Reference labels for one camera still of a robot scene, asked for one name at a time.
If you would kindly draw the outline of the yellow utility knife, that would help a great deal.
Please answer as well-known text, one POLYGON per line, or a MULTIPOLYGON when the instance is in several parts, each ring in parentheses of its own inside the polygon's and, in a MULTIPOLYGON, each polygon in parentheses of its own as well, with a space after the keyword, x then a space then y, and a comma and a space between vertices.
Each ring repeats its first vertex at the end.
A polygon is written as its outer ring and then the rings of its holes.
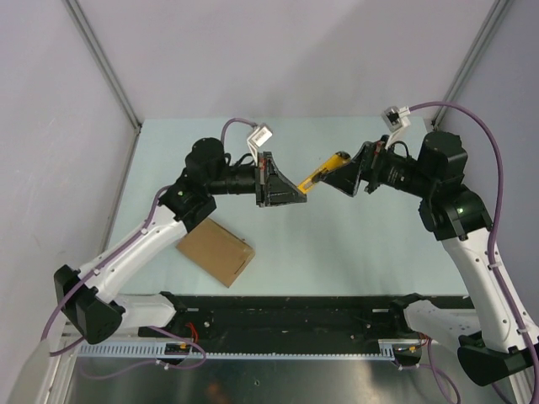
POLYGON ((322 177, 327 173, 342 167, 345 163, 350 161, 350 155, 345 151, 338 151, 334 153, 326 162, 320 165, 312 174, 304 179, 297 188, 303 193, 308 194, 312 191, 314 186, 318 184, 322 177))

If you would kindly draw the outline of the brown cardboard express box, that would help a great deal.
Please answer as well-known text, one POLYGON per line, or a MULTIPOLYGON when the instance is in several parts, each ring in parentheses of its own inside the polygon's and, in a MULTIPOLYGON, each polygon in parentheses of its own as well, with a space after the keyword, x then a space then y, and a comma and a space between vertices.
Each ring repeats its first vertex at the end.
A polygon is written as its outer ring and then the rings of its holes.
POLYGON ((176 249, 227 288, 255 257, 255 250, 242 238, 211 218, 183 237, 176 249))

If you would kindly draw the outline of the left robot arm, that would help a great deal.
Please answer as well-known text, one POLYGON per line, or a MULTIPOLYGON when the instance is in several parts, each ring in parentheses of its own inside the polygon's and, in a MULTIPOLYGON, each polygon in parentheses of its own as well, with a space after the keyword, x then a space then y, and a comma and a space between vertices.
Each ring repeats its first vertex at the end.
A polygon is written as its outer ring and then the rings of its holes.
POLYGON ((54 274, 62 313, 89 344, 102 343, 122 328, 158 327, 179 335, 186 316, 171 298, 123 295, 124 284, 164 248, 179 242, 215 209, 222 194, 253 194, 257 206, 304 203, 306 195, 265 151, 254 164, 231 165, 216 138, 198 140, 185 167, 171 185, 158 190, 147 218, 122 241, 77 269, 67 265, 54 274))

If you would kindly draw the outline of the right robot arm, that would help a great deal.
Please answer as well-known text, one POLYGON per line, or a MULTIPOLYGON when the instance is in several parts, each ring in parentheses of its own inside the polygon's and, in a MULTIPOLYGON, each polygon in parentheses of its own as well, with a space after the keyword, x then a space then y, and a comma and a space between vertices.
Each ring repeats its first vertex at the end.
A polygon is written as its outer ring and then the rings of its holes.
POLYGON ((502 262, 488 260, 488 238, 494 223, 482 199, 463 184, 467 152, 461 138, 432 131, 424 137, 416 158, 400 156, 387 136, 365 142, 341 167, 325 173, 321 182, 353 197, 360 182, 371 194, 386 185, 419 197, 419 216, 456 265, 475 309, 472 324, 411 294, 395 300, 388 317, 390 331, 399 338, 421 332, 453 352, 475 384, 494 382, 531 367, 532 357, 522 337, 530 333, 538 344, 538 327, 530 318, 519 327, 498 280, 511 294, 514 286, 502 262))

